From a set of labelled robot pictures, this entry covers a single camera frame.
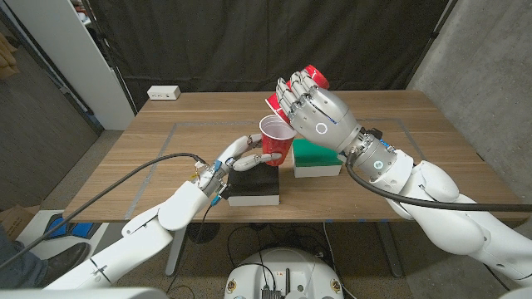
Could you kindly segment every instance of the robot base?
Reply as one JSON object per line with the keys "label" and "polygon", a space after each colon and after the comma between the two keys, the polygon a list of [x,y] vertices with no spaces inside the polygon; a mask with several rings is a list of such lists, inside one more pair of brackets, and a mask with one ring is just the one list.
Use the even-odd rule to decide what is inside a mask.
{"label": "robot base", "polygon": [[260,256],[255,253],[229,275],[225,299],[343,298],[340,279],[319,257],[295,248],[271,248],[261,253],[264,266],[275,276],[276,289],[273,289],[273,278],[268,269],[264,269],[268,281],[268,287],[265,287],[263,268],[253,264],[260,264]]}

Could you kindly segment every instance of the black shoe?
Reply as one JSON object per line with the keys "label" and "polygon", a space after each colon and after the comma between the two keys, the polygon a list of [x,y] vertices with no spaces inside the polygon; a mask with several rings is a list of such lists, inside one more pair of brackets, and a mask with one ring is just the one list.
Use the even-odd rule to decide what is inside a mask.
{"label": "black shoe", "polygon": [[45,287],[85,260],[91,251],[88,243],[78,243],[55,257],[48,258],[47,273],[37,287]]}

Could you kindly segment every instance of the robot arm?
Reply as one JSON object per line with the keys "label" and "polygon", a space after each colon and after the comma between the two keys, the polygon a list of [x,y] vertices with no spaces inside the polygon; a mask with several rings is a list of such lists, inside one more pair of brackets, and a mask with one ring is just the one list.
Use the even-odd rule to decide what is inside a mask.
{"label": "robot arm", "polygon": [[[438,166],[413,158],[382,141],[379,130],[365,130],[333,93],[321,89],[303,70],[291,77],[290,89],[278,80],[279,105],[290,125],[307,140],[343,154],[347,165],[369,176],[369,184],[411,199],[433,203],[476,203],[460,194]],[[487,212],[426,208],[387,199],[394,211],[415,219],[440,249],[469,255],[523,286],[532,285],[532,241]]]}
{"label": "robot arm", "polygon": [[225,188],[222,178],[231,168],[243,171],[281,154],[244,153],[261,146],[261,135],[242,136],[233,142],[211,165],[200,162],[203,170],[192,181],[184,182],[169,199],[136,216],[122,229],[123,238],[75,267],[52,284],[49,290],[108,287],[120,277],[156,255],[171,241],[170,231],[186,228],[192,218],[209,203],[209,196]]}

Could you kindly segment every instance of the black backdrop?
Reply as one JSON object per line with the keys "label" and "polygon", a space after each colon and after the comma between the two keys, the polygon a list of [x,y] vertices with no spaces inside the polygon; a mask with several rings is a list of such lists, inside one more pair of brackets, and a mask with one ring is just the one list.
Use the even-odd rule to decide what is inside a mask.
{"label": "black backdrop", "polygon": [[315,65],[333,90],[404,89],[447,0],[91,0],[130,93],[273,91]]}

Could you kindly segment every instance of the white outlet box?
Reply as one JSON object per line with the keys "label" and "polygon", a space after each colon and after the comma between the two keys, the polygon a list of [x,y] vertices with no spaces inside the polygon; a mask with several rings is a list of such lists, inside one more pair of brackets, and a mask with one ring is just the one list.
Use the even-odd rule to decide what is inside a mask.
{"label": "white outlet box", "polygon": [[179,86],[152,86],[148,90],[150,100],[177,100],[180,94]]}

